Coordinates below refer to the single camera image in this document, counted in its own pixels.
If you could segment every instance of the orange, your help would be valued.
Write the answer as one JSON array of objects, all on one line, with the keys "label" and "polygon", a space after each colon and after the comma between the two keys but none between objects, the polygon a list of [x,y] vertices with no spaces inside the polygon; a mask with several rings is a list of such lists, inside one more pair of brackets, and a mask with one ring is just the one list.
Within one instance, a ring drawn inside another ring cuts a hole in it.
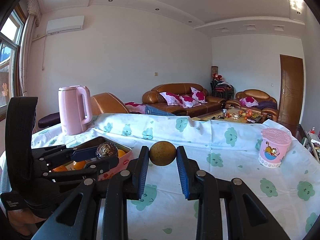
[{"label": "orange", "polygon": [[64,165],[61,165],[59,167],[52,169],[52,171],[57,172],[57,171],[68,171],[68,170]]},{"label": "orange", "polygon": [[125,151],[123,151],[123,150],[118,150],[118,157],[120,158],[120,157],[122,157],[123,155],[125,155]]},{"label": "orange", "polygon": [[74,169],[75,170],[81,170],[81,169],[83,169],[83,167],[85,166],[85,164],[86,164],[86,161],[81,161],[81,162],[73,162],[73,167],[74,167]]}]

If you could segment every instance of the ceiling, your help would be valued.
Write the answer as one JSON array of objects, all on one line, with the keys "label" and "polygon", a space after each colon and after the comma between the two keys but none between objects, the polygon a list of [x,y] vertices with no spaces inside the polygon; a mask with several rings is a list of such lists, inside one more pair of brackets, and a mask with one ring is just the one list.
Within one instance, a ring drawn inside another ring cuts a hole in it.
[{"label": "ceiling", "polygon": [[[246,24],[256,24],[256,33],[272,33],[273,25],[281,25],[285,26],[284,30],[276,34],[298,36],[292,35],[294,28],[289,26],[298,24],[297,28],[301,28],[306,6],[302,1],[298,8],[294,8],[294,2],[295,0],[39,0],[39,5],[42,13],[89,5],[136,8],[183,22],[209,36],[235,34]],[[262,27],[262,21],[269,27]],[[233,31],[222,32],[219,28],[223,27],[229,27]]]}]

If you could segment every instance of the air conditioner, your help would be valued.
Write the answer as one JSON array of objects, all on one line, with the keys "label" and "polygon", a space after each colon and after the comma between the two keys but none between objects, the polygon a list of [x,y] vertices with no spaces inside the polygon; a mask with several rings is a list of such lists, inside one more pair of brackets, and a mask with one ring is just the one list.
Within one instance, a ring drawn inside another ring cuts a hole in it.
[{"label": "air conditioner", "polygon": [[84,16],[73,16],[48,21],[47,35],[81,31],[83,29]]}]

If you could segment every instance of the door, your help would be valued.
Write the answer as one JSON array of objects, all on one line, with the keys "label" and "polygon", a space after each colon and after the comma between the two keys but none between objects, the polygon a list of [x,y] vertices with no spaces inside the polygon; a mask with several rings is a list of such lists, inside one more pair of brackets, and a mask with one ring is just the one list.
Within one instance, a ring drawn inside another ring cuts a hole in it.
[{"label": "door", "polygon": [[303,101],[303,60],[280,55],[281,94],[279,121],[297,126]]}]

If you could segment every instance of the metal screw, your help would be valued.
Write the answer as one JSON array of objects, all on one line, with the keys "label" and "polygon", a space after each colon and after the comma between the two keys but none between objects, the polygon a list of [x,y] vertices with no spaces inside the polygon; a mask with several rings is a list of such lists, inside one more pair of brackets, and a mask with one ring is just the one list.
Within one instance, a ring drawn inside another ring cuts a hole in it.
[{"label": "metal screw", "polygon": [[123,170],[123,171],[120,172],[120,175],[123,176],[123,177],[129,176],[130,175],[130,171]]},{"label": "metal screw", "polygon": [[200,177],[204,177],[206,175],[206,172],[204,170],[199,170],[196,172],[196,174]]},{"label": "metal screw", "polygon": [[239,179],[239,178],[235,178],[235,179],[233,179],[233,183],[235,184],[235,185],[241,185],[242,184],[242,180],[241,179]]},{"label": "metal screw", "polygon": [[93,183],[93,179],[85,179],[83,182],[85,185],[91,185]]}]

